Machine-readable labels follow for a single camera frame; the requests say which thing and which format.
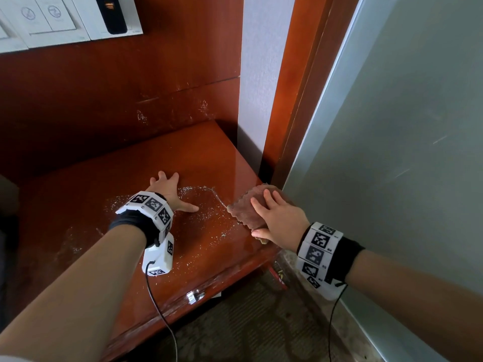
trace desk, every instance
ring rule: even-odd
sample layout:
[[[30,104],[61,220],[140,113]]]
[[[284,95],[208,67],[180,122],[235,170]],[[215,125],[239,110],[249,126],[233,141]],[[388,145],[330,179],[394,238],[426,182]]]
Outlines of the desk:
[[[8,305],[18,314],[106,231],[130,195],[164,170],[180,174],[184,201],[200,207],[177,212],[173,269],[151,277],[154,297],[172,323],[246,274],[275,258],[225,206],[260,184],[214,121],[198,124],[33,179],[20,189],[20,243]],[[149,298],[140,260],[103,360],[136,347],[164,327]],[[186,294],[205,292],[193,305]]]

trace patterned carpet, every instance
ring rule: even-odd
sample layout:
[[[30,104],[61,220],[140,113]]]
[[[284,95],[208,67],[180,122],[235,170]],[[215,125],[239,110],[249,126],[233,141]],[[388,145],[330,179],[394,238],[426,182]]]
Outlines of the patterned carpet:
[[[288,286],[259,271],[175,323],[179,361],[329,361],[327,321]],[[333,362],[354,361],[334,331],[331,351]],[[171,335],[162,331],[121,360],[173,361]]]

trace brown cloth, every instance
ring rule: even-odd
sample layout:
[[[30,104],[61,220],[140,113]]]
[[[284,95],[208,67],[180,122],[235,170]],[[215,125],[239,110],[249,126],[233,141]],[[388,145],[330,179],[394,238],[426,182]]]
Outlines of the brown cloth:
[[[267,228],[268,226],[265,220],[262,219],[262,217],[255,212],[255,209],[250,203],[250,199],[252,197],[255,197],[262,206],[268,208],[267,202],[263,197],[263,191],[265,189],[269,189],[270,193],[273,193],[273,191],[277,191],[285,201],[293,205],[292,201],[288,199],[287,196],[276,186],[262,184],[251,188],[247,193],[242,195],[235,203],[229,205],[226,209],[233,217],[236,217],[238,221],[243,223],[245,226],[248,226],[250,230]],[[257,237],[257,239],[260,240],[262,244],[268,243],[267,239],[262,239],[259,237]]]

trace hand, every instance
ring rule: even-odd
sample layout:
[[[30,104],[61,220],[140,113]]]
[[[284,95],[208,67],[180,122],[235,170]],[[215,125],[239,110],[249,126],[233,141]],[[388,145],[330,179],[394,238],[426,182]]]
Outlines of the hand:
[[[263,207],[255,198],[251,198],[255,211],[265,220],[268,229],[252,231],[253,237],[269,239],[283,249],[297,252],[300,239],[310,226],[309,220],[301,208],[292,206],[282,199],[277,191],[273,191],[273,198],[268,189],[263,191],[268,209]]]
[[[198,206],[183,202],[178,198],[178,180],[180,178],[178,173],[174,173],[169,179],[166,178],[164,171],[160,171],[158,175],[158,180],[155,177],[149,180],[150,186],[146,189],[147,192],[156,192],[164,195],[173,212],[178,210],[183,212],[196,212],[199,210]]]

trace person's right arm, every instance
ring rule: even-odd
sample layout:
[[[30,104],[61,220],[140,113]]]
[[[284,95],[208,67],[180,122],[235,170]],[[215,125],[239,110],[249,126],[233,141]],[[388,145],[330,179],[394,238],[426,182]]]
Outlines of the person's right arm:
[[[252,198],[255,211],[268,229],[254,230],[297,252],[310,225],[302,209],[286,203],[277,192],[264,192],[269,208]],[[434,276],[406,268],[383,256],[362,250],[343,280],[365,294],[451,361],[483,360],[483,297]]]

